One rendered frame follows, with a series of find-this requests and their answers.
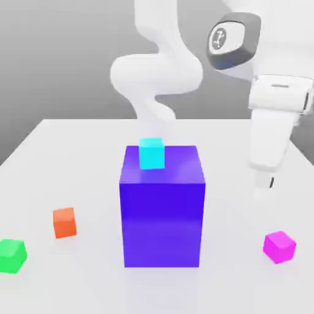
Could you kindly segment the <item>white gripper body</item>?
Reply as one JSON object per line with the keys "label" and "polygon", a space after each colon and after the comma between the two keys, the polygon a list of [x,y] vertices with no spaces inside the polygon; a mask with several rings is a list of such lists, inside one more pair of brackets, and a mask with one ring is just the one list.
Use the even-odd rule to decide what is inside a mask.
{"label": "white gripper body", "polygon": [[253,110],[251,113],[250,166],[261,173],[274,174],[288,149],[299,114],[281,110]]}

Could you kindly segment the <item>small magenta cube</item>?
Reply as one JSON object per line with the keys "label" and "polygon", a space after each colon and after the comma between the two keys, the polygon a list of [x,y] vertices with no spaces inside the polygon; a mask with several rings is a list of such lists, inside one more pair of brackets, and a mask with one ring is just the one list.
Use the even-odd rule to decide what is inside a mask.
{"label": "small magenta cube", "polygon": [[290,261],[294,257],[296,242],[284,231],[277,231],[265,236],[263,252],[275,263]]}

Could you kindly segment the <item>small cyan cube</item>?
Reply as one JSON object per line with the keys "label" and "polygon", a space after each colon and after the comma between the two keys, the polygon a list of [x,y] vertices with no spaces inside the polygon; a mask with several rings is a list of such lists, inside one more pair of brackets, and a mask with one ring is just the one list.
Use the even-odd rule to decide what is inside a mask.
{"label": "small cyan cube", "polygon": [[165,168],[165,146],[161,137],[139,139],[139,163],[142,170]]}

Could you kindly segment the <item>small orange cube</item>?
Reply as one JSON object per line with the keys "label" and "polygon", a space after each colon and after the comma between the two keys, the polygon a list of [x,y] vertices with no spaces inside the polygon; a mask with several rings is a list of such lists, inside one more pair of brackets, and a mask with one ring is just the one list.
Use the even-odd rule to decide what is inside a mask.
{"label": "small orange cube", "polygon": [[77,228],[75,223],[74,209],[56,209],[53,211],[53,227],[57,239],[76,236]]}

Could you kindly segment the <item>small green cube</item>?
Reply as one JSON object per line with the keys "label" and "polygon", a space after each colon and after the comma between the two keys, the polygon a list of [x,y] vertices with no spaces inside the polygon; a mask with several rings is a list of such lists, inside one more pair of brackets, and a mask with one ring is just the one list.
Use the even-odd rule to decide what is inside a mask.
{"label": "small green cube", "polygon": [[27,260],[25,243],[22,240],[0,240],[0,273],[16,274]]}

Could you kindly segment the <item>large purple box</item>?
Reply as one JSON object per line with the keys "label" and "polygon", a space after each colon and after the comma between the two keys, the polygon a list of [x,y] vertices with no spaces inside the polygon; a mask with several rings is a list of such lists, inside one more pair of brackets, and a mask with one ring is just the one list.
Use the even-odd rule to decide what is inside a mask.
{"label": "large purple box", "polygon": [[120,208],[125,267],[198,267],[205,178],[195,146],[167,146],[163,169],[142,170],[126,147]]}

